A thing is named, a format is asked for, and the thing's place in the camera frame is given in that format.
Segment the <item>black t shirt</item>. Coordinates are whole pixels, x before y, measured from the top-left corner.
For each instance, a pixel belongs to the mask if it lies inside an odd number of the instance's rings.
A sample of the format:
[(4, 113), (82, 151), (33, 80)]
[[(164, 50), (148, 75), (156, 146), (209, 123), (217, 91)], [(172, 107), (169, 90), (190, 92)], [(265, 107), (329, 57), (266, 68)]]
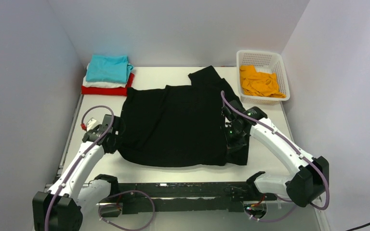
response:
[(128, 89), (120, 155), (152, 167), (246, 165), (249, 146), (231, 150), (222, 115), (221, 93), (229, 102), (239, 97), (212, 66), (188, 77), (190, 85)]

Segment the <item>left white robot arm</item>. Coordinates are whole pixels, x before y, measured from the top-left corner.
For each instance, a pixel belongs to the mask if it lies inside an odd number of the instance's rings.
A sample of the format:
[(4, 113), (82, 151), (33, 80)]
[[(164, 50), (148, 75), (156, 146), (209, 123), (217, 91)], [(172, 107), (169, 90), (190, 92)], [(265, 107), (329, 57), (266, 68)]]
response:
[(83, 217), (101, 200), (115, 201), (119, 196), (117, 177), (99, 174), (89, 186), (85, 181), (105, 154), (114, 154), (122, 143), (124, 120), (105, 115), (102, 124), (88, 130), (73, 161), (61, 177), (32, 200), (34, 229), (79, 231)]

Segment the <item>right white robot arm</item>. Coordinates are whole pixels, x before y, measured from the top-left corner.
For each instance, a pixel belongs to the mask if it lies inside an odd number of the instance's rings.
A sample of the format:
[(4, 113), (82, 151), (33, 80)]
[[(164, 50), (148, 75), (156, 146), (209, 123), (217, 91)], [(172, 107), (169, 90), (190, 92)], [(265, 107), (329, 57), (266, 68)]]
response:
[(259, 171), (246, 181), (246, 193), (252, 200), (273, 194), (299, 207), (329, 191), (329, 163), (320, 156), (299, 148), (287, 138), (260, 108), (242, 111), (237, 101), (223, 101), (222, 114), (227, 119), (225, 137), (227, 159), (235, 162), (237, 154), (248, 146), (250, 138), (263, 144), (288, 170), (289, 176), (271, 176)]

